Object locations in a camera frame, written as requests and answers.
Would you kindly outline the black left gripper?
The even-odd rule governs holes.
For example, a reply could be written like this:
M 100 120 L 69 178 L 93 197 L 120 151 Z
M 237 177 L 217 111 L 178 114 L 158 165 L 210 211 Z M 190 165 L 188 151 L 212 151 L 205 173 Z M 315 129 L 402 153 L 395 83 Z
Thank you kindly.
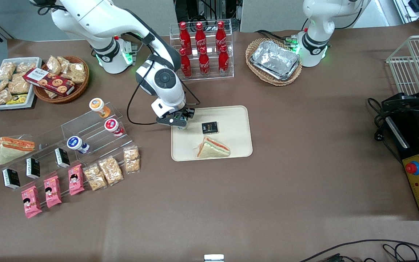
M 401 102 L 391 102 L 391 101 L 401 101 L 404 100 L 404 102 L 409 105 L 411 108 L 414 108 L 415 110 L 419 110 L 419 92 L 412 94 L 412 95 L 406 95 L 404 93 L 398 93 L 394 96 L 391 96 L 390 98 L 384 100 L 382 102 L 382 109 L 384 112 L 394 112 L 394 111 L 402 111 L 404 110 L 404 104 Z

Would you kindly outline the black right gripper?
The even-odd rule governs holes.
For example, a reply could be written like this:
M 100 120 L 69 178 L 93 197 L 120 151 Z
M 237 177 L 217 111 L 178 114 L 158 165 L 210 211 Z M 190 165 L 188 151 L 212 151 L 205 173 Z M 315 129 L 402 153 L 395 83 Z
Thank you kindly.
M 194 108 L 187 108 L 184 106 L 181 110 L 173 113 L 168 113 L 165 116 L 156 118 L 156 122 L 161 125 L 186 128 L 188 126 L 188 120 L 193 118 L 195 114 Z

